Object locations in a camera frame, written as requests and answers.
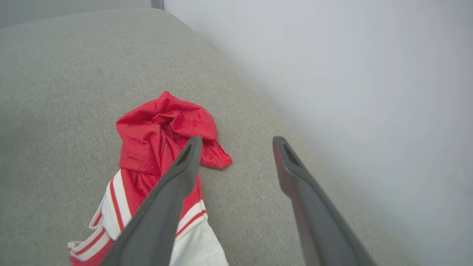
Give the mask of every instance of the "clothing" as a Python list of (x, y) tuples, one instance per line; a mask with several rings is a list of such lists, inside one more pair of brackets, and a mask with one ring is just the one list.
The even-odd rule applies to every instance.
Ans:
[[(123, 141), (120, 170), (107, 185), (89, 224), (94, 233), (84, 242), (68, 244), (75, 265), (100, 263), (190, 137), (202, 137), (202, 165), (224, 168), (232, 163), (217, 142), (218, 131), (212, 115), (167, 91), (124, 115), (116, 127)], [(200, 186), (197, 176), (194, 189), (184, 200), (175, 243), (208, 218)]]
[(174, 243), (169, 266), (226, 266), (222, 246), (207, 220), (192, 227)]

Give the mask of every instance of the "red cloth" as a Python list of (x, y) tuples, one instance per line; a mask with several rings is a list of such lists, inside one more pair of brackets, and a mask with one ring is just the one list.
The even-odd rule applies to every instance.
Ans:
[[(105, 188), (105, 195), (89, 228), (93, 234), (82, 242), (69, 242), (74, 265), (98, 265), (129, 223), (146, 196), (167, 172), (189, 138), (203, 139), (201, 164), (223, 168), (232, 163), (217, 142), (218, 131), (207, 110), (182, 101), (165, 91), (120, 118), (116, 127), (123, 145), (120, 170)], [(193, 191), (184, 200), (176, 241), (207, 219), (197, 176)]]
[[(202, 106), (179, 100), (168, 91), (124, 115), (116, 127), (123, 141), (120, 168), (125, 192), (135, 196), (133, 200), (128, 199), (132, 215), (189, 138), (202, 137), (202, 165), (224, 168), (232, 164), (232, 158), (217, 142), (219, 132), (212, 115)], [(201, 179), (197, 176), (194, 190), (184, 201), (181, 217), (203, 199), (200, 186)]]

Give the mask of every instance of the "white stripe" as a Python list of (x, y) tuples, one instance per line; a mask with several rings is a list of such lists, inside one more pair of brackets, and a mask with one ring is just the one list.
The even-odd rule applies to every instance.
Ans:
[(104, 197), (102, 198), (102, 201), (100, 202), (100, 205), (98, 206), (97, 211), (96, 211), (95, 214), (94, 214), (94, 217), (92, 217), (92, 220), (91, 220), (90, 223), (89, 223), (89, 228), (90, 228), (91, 230), (94, 230), (94, 231), (95, 231), (95, 230), (97, 229), (97, 226), (101, 224), (101, 221), (102, 221), (102, 219), (103, 219), (103, 215), (102, 215), (102, 217), (100, 217), (100, 220), (98, 221), (97, 225), (94, 226), (95, 222), (97, 221), (97, 217), (98, 217), (99, 214), (102, 212), (102, 206), (104, 205), (104, 201), (105, 201), (105, 195), (104, 195)]
[[(207, 209), (205, 209), (205, 204), (204, 204), (204, 201), (203, 201), (203, 200), (201, 200), (201, 206), (202, 206), (202, 210), (207, 210)], [(207, 213), (204, 213), (204, 218), (205, 218), (206, 220), (209, 219), (209, 216), (207, 215)]]
[(110, 192), (110, 182), (107, 185), (107, 189), (105, 191), (105, 201), (102, 205), (102, 216), (104, 218), (102, 221), (102, 226), (105, 228), (108, 235), (110, 235), (113, 240), (116, 240), (121, 231), (120, 226), (118, 225), (112, 194)]
[(206, 220), (206, 218), (203, 217), (203, 216), (201, 216), (201, 217), (195, 219), (193, 222), (191, 222), (191, 223), (189, 224), (189, 226), (187, 226), (187, 227), (184, 229), (184, 231), (182, 231), (182, 232), (176, 237), (176, 239), (174, 240), (174, 244), (176, 244), (179, 240), (181, 240), (182, 237), (184, 237), (184, 236), (187, 234), (187, 232), (189, 232), (194, 226), (196, 226), (197, 224), (199, 224), (199, 223), (201, 223), (201, 222), (203, 222), (203, 221), (205, 221), (205, 220)]
[(112, 182), (115, 191), (115, 198), (118, 203), (118, 209), (120, 210), (120, 216), (122, 218), (123, 227), (126, 227), (126, 225), (131, 220), (131, 212), (130, 207), (128, 206), (128, 201), (126, 200), (121, 169), (118, 170), (118, 172), (115, 174), (114, 178), (112, 179)]
[(202, 210), (205, 210), (205, 206), (203, 205), (204, 201), (200, 200), (198, 203), (194, 204), (187, 212), (184, 214), (184, 217), (179, 221), (179, 224), (177, 225), (177, 231), (179, 232), (184, 226), (194, 218), (194, 216), (198, 215), (199, 213), (202, 212)]
[(90, 242), (92, 242), (99, 234), (104, 230), (101, 226), (95, 230), (94, 233), (92, 233), (91, 236), (89, 236), (85, 241), (83, 242), (70, 242), (69, 244), (72, 244), (69, 246), (70, 250), (74, 253), (81, 251), (83, 248), (85, 248)]
[(102, 237), (93, 245), (91, 246), (86, 252), (80, 254), (80, 255), (75, 255), (73, 252), (70, 252), (71, 255), (74, 257), (84, 261), (88, 260), (91, 257), (93, 257), (97, 252), (99, 252), (110, 240), (110, 237), (108, 234), (105, 232), (105, 234), (102, 235)]

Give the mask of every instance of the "red stripe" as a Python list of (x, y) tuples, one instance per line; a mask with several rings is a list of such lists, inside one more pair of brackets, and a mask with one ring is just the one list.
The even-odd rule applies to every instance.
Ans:
[(82, 261), (74, 257), (73, 255), (70, 255), (69, 259), (72, 262), (72, 265), (74, 266), (97, 266), (107, 254), (107, 251), (112, 247), (113, 243), (113, 240), (109, 239), (105, 246), (103, 246), (103, 248), (101, 248), (95, 255), (93, 255), (88, 260)]
[(84, 252), (86, 252), (87, 250), (89, 250), (93, 245), (95, 245), (95, 243), (97, 243), (97, 241), (105, 234), (105, 229), (102, 229), (102, 231), (94, 238), (94, 240), (92, 240), (87, 246), (85, 246), (85, 248), (75, 252), (76, 255), (80, 255), (80, 254), (83, 254)]
[(120, 226), (120, 231), (123, 231), (123, 222), (122, 222), (122, 216), (120, 215), (120, 209), (118, 209), (118, 202), (117, 199), (115, 198), (115, 190), (114, 186), (112, 185), (113, 183), (113, 178), (110, 181), (110, 194), (112, 195), (112, 201), (114, 202), (114, 208), (115, 208), (115, 213), (117, 215), (117, 220), (118, 220), (118, 225)]
[(182, 233), (182, 231), (184, 231), (193, 221), (195, 221), (197, 218), (203, 216), (204, 213), (198, 213), (196, 214), (184, 227), (182, 227), (181, 230), (179, 230), (179, 232), (177, 232), (176, 236), (178, 236), (180, 233)]
[(97, 219), (95, 220), (94, 226), (98, 225), (98, 222), (100, 221), (100, 218), (102, 218), (102, 212), (100, 212), (97, 216)]

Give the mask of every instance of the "gray cushion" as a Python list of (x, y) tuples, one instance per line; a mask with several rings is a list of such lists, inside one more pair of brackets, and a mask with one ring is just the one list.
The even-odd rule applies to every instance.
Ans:
[(272, 156), (285, 136), (377, 261), (406, 264), (322, 159), (189, 27), (117, 9), (0, 29), (2, 265), (67, 265), (118, 170), (115, 121), (164, 90), (214, 115), (234, 159), (200, 168), (209, 222), (231, 265), (304, 263)]

